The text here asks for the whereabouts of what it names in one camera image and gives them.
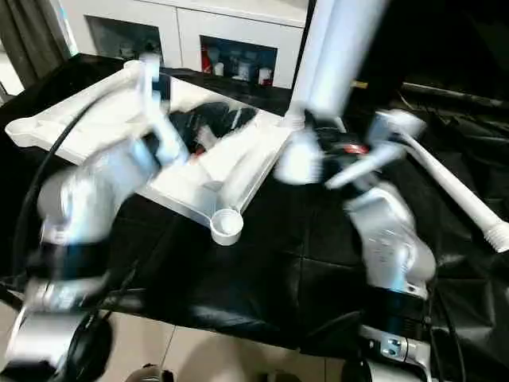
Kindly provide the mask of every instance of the white plastic tube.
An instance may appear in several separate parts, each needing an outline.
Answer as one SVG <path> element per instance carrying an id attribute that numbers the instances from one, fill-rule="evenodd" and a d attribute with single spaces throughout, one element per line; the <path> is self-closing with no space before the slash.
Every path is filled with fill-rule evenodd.
<path id="1" fill-rule="evenodd" d="M 341 117 L 387 0 L 318 0 L 290 107 Z"/>
<path id="2" fill-rule="evenodd" d="M 419 142 L 408 134 L 402 134 L 405 142 L 413 150 L 408 152 L 429 172 L 438 184 L 467 213 L 483 231 L 484 238 L 497 252 L 509 250 L 509 224 L 500 219 L 466 185 L 455 177 L 430 154 Z"/>

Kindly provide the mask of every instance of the white plastic stand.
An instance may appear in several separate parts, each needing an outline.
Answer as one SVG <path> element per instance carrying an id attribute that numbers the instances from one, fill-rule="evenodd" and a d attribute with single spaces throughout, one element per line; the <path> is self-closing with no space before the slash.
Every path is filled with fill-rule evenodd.
<path id="1" fill-rule="evenodd" d="M 123 70 L 49 109 L 14 120 L 7 125 L 6 133 L 20 147 L 48 150 L 86 104 L 104 92 L 122 87 L 126 89 L 91 109 L 56 154 L 79 165 L 100 147 L 129 134 L 143 133 L 148 126 L 134 90 L 141 65 L 139 61 L 127 62 Z M 174 78 L 171 98 L 172 110 L 189 110 L 203 102 L 218 100 L 231 107 L 246 106 Z M 163 170 L 138 193 L 212 229 L 218 244 L 231 245 L 240 237 L 242 212 L 292 131 L 291 126 L 283 126 L 281 117 L 260 110 L 241 130 L 223 137 L 198 158 Z"/>

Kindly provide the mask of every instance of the black cloth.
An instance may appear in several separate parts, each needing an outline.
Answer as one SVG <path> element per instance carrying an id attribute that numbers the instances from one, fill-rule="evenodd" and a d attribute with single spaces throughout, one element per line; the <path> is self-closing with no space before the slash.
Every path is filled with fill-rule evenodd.
<path id="1" fill-rule="evenodd" d="M 0 127 L 33 115 L 122 67 L 116 60 L 89 56 L 69 63 L 0 109 Z M 284 111 L 288 98 L 270 91 L 186 72 L 185 76 L 229 96 L 251 99 Z M 259 99 L 262 92 L 265 99 Z M 429 126 L 420 142 L 509 219 L 509 130 L 455 118 L 424 115 Z M 345 123 L 362 133 L 369 115 L 348 114 Z M 17 215 L 27 180 L 42 150 L 18 149 L 0 139 L 6 177 L 3 217 Z M 64 165 L 56 158 L 51 171 Z M 438 284 L 464 350 L 468 380 L 506 380 L 509 371 L 509 269 L 507 254 L 496 254 L 481 232 L 433 180 L 410 159 L 388 166 L 415 215 L 419 236 L 438 262 Z M 12 232 L 2 232 L 2 270 Z M 37 225 L 32 236 L 37 240 Z M 359 240 L 345 216 L 340 195 L 320 186 L 283 185 L 270 175 L 244 213 L 240 241 L 225 248 L 210 232 L 140 196 L 121 208 L 111 235 L 111 268 L 126 269 L 144 259 L 140 275 L 120 310 L 176 325 L 213 329 L 303 353 L 350 357 L 356 352 L 360 313 L 365 307 L 365 274 Z M 447 377 L 457 380 L 457 355 L 443 314 L 433 311 L 439 357 Z"/>

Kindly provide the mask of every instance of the wire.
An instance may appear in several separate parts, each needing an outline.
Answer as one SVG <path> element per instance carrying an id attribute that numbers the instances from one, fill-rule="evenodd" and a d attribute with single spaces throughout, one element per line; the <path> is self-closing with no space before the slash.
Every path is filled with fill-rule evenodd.
<path id="1" fill-rule="evenodd" d="M 120 284 L 120 289 L 117 292 L 117 295 L 115 296 L 115 300 L 111 303 L 111 307 L 107 311 L 107 313 L 104 314 L 103 320 L 107 320 L 111 316 L 113 311 L 116 310 L 119 307 L 120 301 L 122 300 L 122 296 L 124 295 L 124 293 L 126 293 L 127 287 L 129 286 L 129 284 L 131 284 L 131 282 L 134 279 L 134 276 L 138 273 L 138 265 L 139 265 L 139 263 L 140 262 L 138 260 L 134 261 L 133 267 L 132 267 L 131 271 L 124 278 L 124 280 L 122 281 L 122 284 Z M 97 310 L 99 310 L 101 305 L 102 305 L 102 302 L 100 302 L 98 304 Z"/>
<path id="2" fill-rule="evenodd" d="M 323 325 L 320 325 L 318 328 L 309 331 L 305 335 L 305 340 L 308 341 L 309 339 L 331 329 L 333 326 L 335 326 L 337 324 L 340 324 L 342 322 L 348 322 L 348 320 L 356 320 L 357 318 L 360 318 L 360 317 L 361 317 L 361 313 L 359 311 L 353 311 L 350 313 L 342 314 L 339 317 L 328 320 L 326 323 L 324 323 Z"/>
<path id="3" fill-rule="evenodd" d="M 410 110 L 415 110 L 415 107 L 410 105 L 410 103 L 403 97 L 403 94 L 399 90 L 396 91 L 398 93 L 399 98 L 401 98 L 401 101 L 408 107 Z"/>
<path id="4" fill-rule="evenodd" d="M 13 258 L 12 258 L 12 275 L 16 278 L 20 273 L 22 273 L 22 263 L 24 260 L 25 254 L 25 242 L 27 236 L 27 228 L 29 224 L 30 213 L 33 208 L 33 199 L 37 195 L 39 188 L 41 186 L 41 180 L 45 174 L 46 167 L 49 164 L 49 161 L 58 151 L 64 140 L 67 138 L 72 129 L 76 126 L 76 124 L 87 114 L 87 112 L 95 106 L 98 102 L 110 96 L 113 93 L 118 92 L 119 90 L 124 89 L 124 86 L 120 88 L 116 88 L 109 92 L 106 92 L 100 95 L 98 98 L 91 101 L 87 106 L 85 106 L 73 119 L 72 121 L 64 128 L 64 130 L 60 133 L 59 137 L 53 143 L 48 153 L 45 155 L 42 163 L 37 168 L 35 175 L 30 182 L 29 189 L 23 199 L 21 204 L 21 210 L 19 212 L 19 216 L 16 221 L 16 227 L 14 229 L 14 238 L 13 238 Z M 17 285 L 17 280 L 14 279 L 13 284 Z"/>
<path id="5" fill-rule="evenodd" d="M 3 301 L 7 306 L 10 306 L 12 309 L 18 312 L 23 306 L 23 300 L 8 290 L 7 287 L 2 284 L 0 284 L 0 301 Z"/>
<path id="6" fill-rule="evenodd" d="M 429 292 L 429 305 L 428 305 L 428 319 L 429 319 L 429 342 L 431 343 L 431 350 L 433 351 L 433 359 L 435 361 L 435 366 L 437 367 L 437 378 L 438 382 L 444 382 L 444 369 L 442 368 L 442 363 L 440 359 L 440 355 L 438 353 L 437 342 L 435 341 L 435 334 L 433 333 L 433 322 L 431 319 L 431 314 L 433 312 L 433 302 L 435 299 L 435 290 L 437 288 L 437 272 L 433 276 L 432 287 L 430 287 Z"/>
<path id="7" fill-rule="evenodd" d="M 453 338 L 454 345 L 456 346 L 458 361 L 460 363 L 460 380 L 461 380 L 461 382 L 466 382 L 467 374 L 464 369 L 463 351 L 461 350 L 460 338 L 458 337 L 458 334 L 456 332 L 456 326 L 454 325 L 453 320 L 451 319 L 451 316 L 449 315 L 449 309 L 445 305 L 445 301 L 441 297 L 438 288 L 435 290 L 435 294 L 437 296 L 438 303 L 440 304 L 440 308 L 442 309 L 442 312 L 444 313 L 445 322 L 447 323 L 447 328 L 449 329 L 449 334 Z"/>
<path id="8" fill-rule="evenodd" d="M 172 333 L 169 336 L 168 344 L 166 344 L 166 349 L 164 354 L 161 357 L 161 362 L 159 362 L 159 369 L 162 370 L 163 364 L 165 363 L 166 356 L 168 356 L 169 346 L 172 344 L 173 336 L 175 335 L 175 332 L 177 331 L 176 325 L 173 326 Z"/>

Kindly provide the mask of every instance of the black object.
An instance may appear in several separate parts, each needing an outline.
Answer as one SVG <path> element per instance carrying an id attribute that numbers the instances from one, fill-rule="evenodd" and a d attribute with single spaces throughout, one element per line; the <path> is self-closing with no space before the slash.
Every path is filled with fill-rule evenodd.
<path id="1" fill-rule="evenodd" d="M 435 371 L 438 382 L 444 382 L 444 371 L 442 369 L 442 363 L 440 359 L 440 352 L 438 351 L 437 342 L 435 341 L 435 335 L 433 329 L 429 330 L 429 343 L 431 344 L 431 362 L 432 368 Z"/>
<path id="2" fill-rule="evenodd" d="M 155 364 L 146 364 L 143 368 L 132 372 L 126 382 L 174 382 L 173 373 L 161 370 Z"/>
<path id="3" fill-rule="evenodd" d="M 41 242 L 29 258 L 30 277 L 48 280 L 73 280 L 99 277 L 107 272 L 109 242 L 59 245 Z"/>
<path id="4" fill-rule="evenodd" d="M 369 287 L 363 324 L 397 336 L 429 342 L 425 301 L 411 295 Z"/>
<path id="5" fill-rule="evenodd" d="M 17 295 L 12 293 L 2 284 L 0 284 L 0 301 L 17 311 L 20 311 L 23 307 L 23 300 L 21 300 Z"/>
<path id="6" fill-rule="evenodd" d="M 161 162 L 159 162 L 159 158 L 157 157 L 157 150 L 159 150 L 159 145 L 161 142 L 159 141 L 159 138 L 156 136 L 156 133 L 151 131 L 150 133 L 147 133 L 143 135 L 142 137 L 143 142 L 145 143 L 145 146 L 147 150 L 150 152 L 150 155 L 152 156 L 152 159 L 158 169 L 162 167 Z"/>
<path id="7" fill-rule="evenodd" d="M 54 373 L 55 368 L 47 362 L 10 362 L 0 372 L 0 379 L 8 382 L 49 382 Z"/>
<path id="8" fill-rule="evenodd" d="M 460 363 L 460 381 L 466 382 L 467 380 L 467 373 L 464 368 L 464 359 L 463 359 L 463 350 L 461 350 L 461 344 L 460 339 L 458 338 L 457 332 L 456 332 L 456 326 L 453 324 L 451 320 L 451 316 L 449 314 L 449 308 L 445 305 L 444 300 L 440 296 L 440 291 L 437 289 L 435 290 L 435 295 L 437 296 L 438 303 L 440 304 L 440 308 L 442 309 L 442 312 L 445 316 L 445 322 L 447 323 L 447 328 L 449 330 L 449 335 L 453 338 L 454 346 L 456 346 L 458 361 Z"/>
<path id="9" fill-rule="evenodd" d="M 287 372 L 272 372 L 271 374 L 264 374 L 260 379 L 262 382 L 302 382 L 294 374 Z"/>
<path id="10" fill-rule="evenodd" d="M 0 127 L 36 114 L 121 67 L 118 60 L 73 57 L 0 108 Z M 289 99 L 282 96 L 288 92 L 277 88 L 251 88 L 189 70 L 167 72 L 272 112 L 280 113 Z M 509 218 L 509 130 L 469 117 L 420 116 L 429 124 L 419 139 L 422 145 L 502 218 Z M 362 136 L 370 121 L 371 113 L 354 97 L 344 120 L 348 129 Z M 2 216 L 12 221 L 45 152 L 19 149 L 6 135 L 0 138 L 0 147 L 9 181 Z M 48 173 L 63 166 L 68 163 L 53 158 Z M 391 164 L 382 176 L 399 188 L 415 215 L 418 235 L 437 257 L 437 282 L 456 323 L 468 381 L 505 380 L 507 254 L 495 254 L 468 217 L 411 158 Z M 124 274 L 134 259 L 149 256 L 150 261 L 141 267 L 119 310 L 299 347 L 306 354 L 354 357 L 367 292 L 360 245 L 340 197 L 318 186 L 283 185 L 269 176 L 243 217 L 240 241 L 224 248 L 212 242 L 206 228 L 143 197 L 130 198 L 112 228 L 108 267 Z M 29 228 L 28 237 L 37 241 L 40 225 Z M 12 229 L 0 232 L 5 253 Z M 10 276 L 8 262 L 5 256 L 0 259 L 5 276 Z M 457 352 L 436 310 L 433 333 L 444 379 L 451 380 L 458 375 Z"/>
<path id="11" fill-rule="evenodd" d="M 376 382 L 372 381 L 369 366 L 365 360 L 346 362 L 341 372 L 344 382 Z"/>
<path id="12" fill-rule="evenodd" d="M 171 99 L 171 77 L 160 75 L 157 81 L 152 81 L 152 90 L 159 92 L 161 100 L 168 101 Z"/>
<path id="13" fill-rule="evenodd" d="M 99 314 L 83 320 L 69 346 L 64 380 L 92 382 L 106 370 L 113 343 L 113 330 L 109 320 Z"/>
<path id="14" fill-rule="evenodd" d="M 256 116 L 252 107 L 231 110 L 225 102 L 208 102 L 190 111 L 173 111 L 169 119 L 182 137 L 190 153 L 200 148 L 199 134 L 209 128 L 216 138 L 243 127 Z"/>

